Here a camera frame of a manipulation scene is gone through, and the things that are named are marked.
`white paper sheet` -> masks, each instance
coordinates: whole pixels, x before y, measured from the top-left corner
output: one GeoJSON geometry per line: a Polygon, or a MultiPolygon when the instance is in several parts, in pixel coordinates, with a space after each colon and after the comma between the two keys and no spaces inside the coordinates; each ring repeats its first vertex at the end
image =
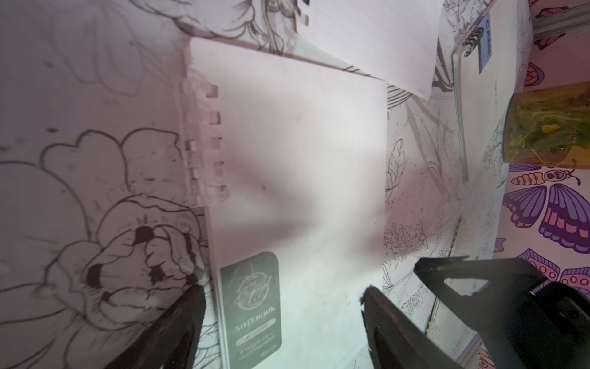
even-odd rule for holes
{"type": "Polygon", "coordinates": [[[443,0],[298,1],[297,33],[380,79],[428,99],[443,0]]]}
{"type": "Polygon", "coordinates": [[[190,51],[218,86],[227,152],[230,197],[206,212],[219,306],[220,268],[271,251],[282,346],[256,368],[344,367],[366,347],[359,298],[382,284],[386,83],[204,39],[190,51]]]}

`spiral notebook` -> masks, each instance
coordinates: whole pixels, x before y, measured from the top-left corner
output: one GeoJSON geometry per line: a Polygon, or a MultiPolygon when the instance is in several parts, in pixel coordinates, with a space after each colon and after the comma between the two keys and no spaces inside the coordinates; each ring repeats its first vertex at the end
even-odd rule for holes
{"type": "Polygon", "coordinates": [[[186,64],[227,195],[206,208],[224,367],[344,367],[382,283],[386,83],[201,38],[186,64]]]}
{"type": "Polygon", "coordinates": [[[453,53],[464,182],[477,177],[516,84],[517,2],[494,0],[453,53]]]}

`purple butterfly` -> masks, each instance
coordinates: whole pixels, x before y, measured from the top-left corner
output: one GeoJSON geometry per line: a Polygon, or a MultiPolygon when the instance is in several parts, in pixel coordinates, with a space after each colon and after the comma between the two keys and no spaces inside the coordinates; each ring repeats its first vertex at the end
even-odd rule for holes
{"type": "MultiPolygon", "coordinates": [[[[511,164],[509,171],[531,169],[540,167],[511,164]]],[[[530,228],[539,219],[547,199],[547,187],[541,184],[576,178],[578,185],[581,185],[580,179],[572,173],[573,170],[552,169],[545,173],[522,174],[511,180],[516,185],[535,186],[504,195],[503,205],[512,213],[510,221],[518,228],[530,228]]],[[[590,253],[590,203],[570,187],[561,183],[553,184],[549,188],[549,201],[539,233],[578,253],[590,253]]]]}
{"type": "Polygon", "coordinates": [[[496,239],[496,244],[494,245],[495,253],[500,253],[504,251],[504,241],[506,241],[504,237],[499,237],[496,239]]]}
{"type": "Polygon", "coordinates": [[[566,269],[561,275],[560,268],[550,260],[545,259],[531,249],[526,250],[517,257],[527,260],[541,271],[549,280],[559,281],[582,292],[590,298],[590,267],[566,269]]]}

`blue label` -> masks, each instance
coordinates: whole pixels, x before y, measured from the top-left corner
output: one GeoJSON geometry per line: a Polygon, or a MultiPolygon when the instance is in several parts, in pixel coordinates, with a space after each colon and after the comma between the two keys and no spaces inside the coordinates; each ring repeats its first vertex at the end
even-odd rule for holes
{"type": "Polygon", "coordinates": [[[488,13],[476,27],[483,28],[483,35],[479,42],[480,74],[491,58],[491,26],[490,14],[488,13]]]}

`yellow glass jar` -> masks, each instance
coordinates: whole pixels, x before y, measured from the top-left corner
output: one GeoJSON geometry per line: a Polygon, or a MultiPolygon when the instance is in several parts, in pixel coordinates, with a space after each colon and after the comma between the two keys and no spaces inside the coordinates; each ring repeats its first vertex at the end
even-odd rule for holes
{"type": "Polygon", "coordinates": [[[507,163],[590,169],[590,81],[514,94],[503,155],[507,163]]]}

